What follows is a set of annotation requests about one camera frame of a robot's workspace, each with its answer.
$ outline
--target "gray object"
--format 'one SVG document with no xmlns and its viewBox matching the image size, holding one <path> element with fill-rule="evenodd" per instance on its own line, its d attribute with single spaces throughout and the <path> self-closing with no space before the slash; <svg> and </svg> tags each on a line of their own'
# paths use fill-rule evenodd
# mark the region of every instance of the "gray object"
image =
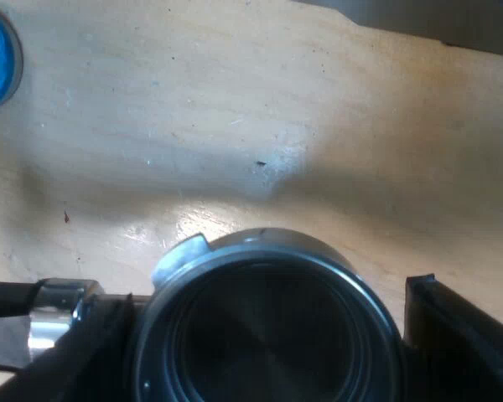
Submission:
<svg viewBox="0 0 503 402">
<path fill-rule="evenodd" d="M 133 341 L 137 402 L 405 400 L 392 318 L 314 238 L 198 234 L 166 254 L 153 284 Z"/>
<path fill-rule="evenodd" d="M 503 0 L 304 0 L 355 23 L 503 54 Z"/>
</svg>

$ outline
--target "black plastic part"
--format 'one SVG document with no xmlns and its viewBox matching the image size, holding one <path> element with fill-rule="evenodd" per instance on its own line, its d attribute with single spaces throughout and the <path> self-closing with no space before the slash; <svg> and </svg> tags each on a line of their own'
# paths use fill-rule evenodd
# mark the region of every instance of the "black plastic part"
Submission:
<svg viewBox="0 0 503 402">
<path fill-rule="evenodd" d="M 503 0 L 300 0 L 355 23 L 503 54 Z"/>
<path fill-rule="evenodd" d="M 0 317 L 28 315 L 40 283 L 0 282 Z"/>
<path fill-rule="evenodd" d="M 407 279 L 411 400 L 503 402 L 503 325 L 434 275 Z"/>
<path fill-rule="evenodd" d="M 0 387 L 0 402 L 125 402 L 123 355 L 132 298 L 93 301 L 87 319 Z"/>
</svg>

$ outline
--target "wooden table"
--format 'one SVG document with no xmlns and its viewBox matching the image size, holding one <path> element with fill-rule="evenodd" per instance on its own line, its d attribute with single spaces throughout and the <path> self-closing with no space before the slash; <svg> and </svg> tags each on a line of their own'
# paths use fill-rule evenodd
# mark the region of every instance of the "wooden table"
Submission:
<svg viewBox="0 0 503 402">
<path fill-rule="evenodd" d="M 401 331 L 429 272 L 503 321 L 503 57 L 287 0 L 0 8 L 25 55 L 0 281 L 148 294 L 177 241 L 281 226 L 344 254 Z"/>
</svg>

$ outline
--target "wooden surface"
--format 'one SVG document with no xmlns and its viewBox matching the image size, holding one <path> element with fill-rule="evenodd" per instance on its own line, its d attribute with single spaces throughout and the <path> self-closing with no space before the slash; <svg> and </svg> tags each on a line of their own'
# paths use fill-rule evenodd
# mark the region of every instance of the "wooden surface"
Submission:
<svg viewBox="0 0 503 402">
<path fill-rule="evenodd" d="M 0 281 L 149 293 L 177 241 L 281 226 L 343 253 L 401 331 L 429 272 L 503 321 L 503 57 L 286 0 L 0 8 L 25 54 Z"/>
</svg>

